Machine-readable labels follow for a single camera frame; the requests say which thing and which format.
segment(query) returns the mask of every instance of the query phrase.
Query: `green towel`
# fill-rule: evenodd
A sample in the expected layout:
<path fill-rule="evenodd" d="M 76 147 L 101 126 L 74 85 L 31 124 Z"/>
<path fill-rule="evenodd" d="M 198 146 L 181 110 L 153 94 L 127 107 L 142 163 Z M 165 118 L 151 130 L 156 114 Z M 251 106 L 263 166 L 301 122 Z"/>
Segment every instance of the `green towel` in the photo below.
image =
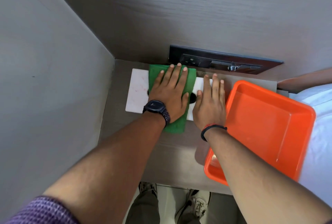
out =
<path fill-rule="evenodd" d="M 157 75 L 161 70 L 164 70 L 165 72 L 168 69 L 168 65 L 158 65 L 158 64 L 151 64 L 149 67 L 149 92 L 152 89 L 153 83 L 155 79 L 157 78 Z M 188 68 L 188 77 L 187 77 L 187 82 L 185 85 L 185 88 L 183 90 L 182 94 L 189 93 L 190 94 L 193 92 L 193 85 L 195 84 L 196 81 L 196 69 L 193 68 Z M 165 127 L 164 131 L 170 132 L 170 133 L 183 133 L 185 131 L 185 126 L 186 126 L 186 120 L 187 120 L 187 114 L 188 114 L 188 109 L 189 109 L 189 102 L 187 105 L 186 112 L 179 118 L 177 121 L 170 123 L 168 126 Z"/>

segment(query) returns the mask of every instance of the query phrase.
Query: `hand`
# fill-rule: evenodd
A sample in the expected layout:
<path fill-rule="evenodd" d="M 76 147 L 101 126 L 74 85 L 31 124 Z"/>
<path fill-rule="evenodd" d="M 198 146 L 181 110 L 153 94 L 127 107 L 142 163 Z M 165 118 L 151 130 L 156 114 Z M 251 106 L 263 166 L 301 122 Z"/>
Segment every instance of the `hand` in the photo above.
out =
<path fill-rule="evenodd" d="M 185 113 L 188 104 L 189 93 L 185 93 L 182 97 L 182 92 L 187 81 L 188 68 L 183 68 L 179 79 L 180 71 L 181 63 L 178 63 L 175 69 L 174 65 L 171 64 L 165 75 L 163 70 L 160 71 L 149 94 L 149 101 L 158 100 L 165 104 L 168 114 L 171 117 L 171 123 Z"/>
<path fill-rule="evenodd" d="M 193 121 L 200 130 L 209 124 L 225 126 L 226 122 L 224 80 L 219 81 L 217 74 L 212 79 L 212 89 L 209 76 L 205 75 L 204 91 L 197 91 Z"/>

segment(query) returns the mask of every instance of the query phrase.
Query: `wristwatch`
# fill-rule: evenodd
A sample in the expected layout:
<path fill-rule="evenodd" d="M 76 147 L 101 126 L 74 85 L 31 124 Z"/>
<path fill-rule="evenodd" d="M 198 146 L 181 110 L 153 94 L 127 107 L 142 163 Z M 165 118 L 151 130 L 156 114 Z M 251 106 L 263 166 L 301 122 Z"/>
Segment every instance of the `wristwatch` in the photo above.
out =
<path fill-rule="evenodd" d="M 159 113 L 161 114 L 164 119 L 165 119 L 165 122 L 166 122 L 166 125 L 165 127 L 169 124 L 169 122 L 171 121 L 171 117 L 169 116 L 168 114 L 168 111 L 166 109 L 166 106 L 163 102 L 161 101 L 158 101 L 158 100 L 151 100 L 149 101 L 145 106 L 144 106 L 144 109 L 143 109 L 143 113 L 145 111 L 148 111 L 148 112 L 152 112 L 152 113 Z"/>

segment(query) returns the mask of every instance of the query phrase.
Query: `shoe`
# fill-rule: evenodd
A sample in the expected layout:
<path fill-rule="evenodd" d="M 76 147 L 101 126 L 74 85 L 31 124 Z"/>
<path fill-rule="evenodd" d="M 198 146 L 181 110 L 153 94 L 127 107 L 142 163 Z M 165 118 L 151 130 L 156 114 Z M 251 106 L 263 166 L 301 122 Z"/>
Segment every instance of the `shoe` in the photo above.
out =
<path fill-rule="evenodd" d="M 182 215 L 192 213 L 197 219 L 201 219 L 208 209 L 211 192 L 191 189 L 185 205 L 175 215 L 175 223 L 178 224 Z"/>
<path fill-rule="evenodd" d="M 139 183 L 139 193 L 144 193 L 146 191 L 151 191 L 156 198 L 158 198 L 157 184 L 141 181 Z"/>

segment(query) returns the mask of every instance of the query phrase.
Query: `orange tray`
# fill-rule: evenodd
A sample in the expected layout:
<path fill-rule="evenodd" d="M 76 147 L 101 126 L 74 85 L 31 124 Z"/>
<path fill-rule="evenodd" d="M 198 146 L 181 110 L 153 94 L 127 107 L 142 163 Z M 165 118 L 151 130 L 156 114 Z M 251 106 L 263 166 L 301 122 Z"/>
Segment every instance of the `orange tray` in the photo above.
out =
<path fill-rule="evenodd" d="M 241 80 L 229 94 L 226 113 L 229 134 L 280 172 L 298 180 L 316 118 L 313 108 Z M 228 185 L 211 148 L 204 172 Z"/>

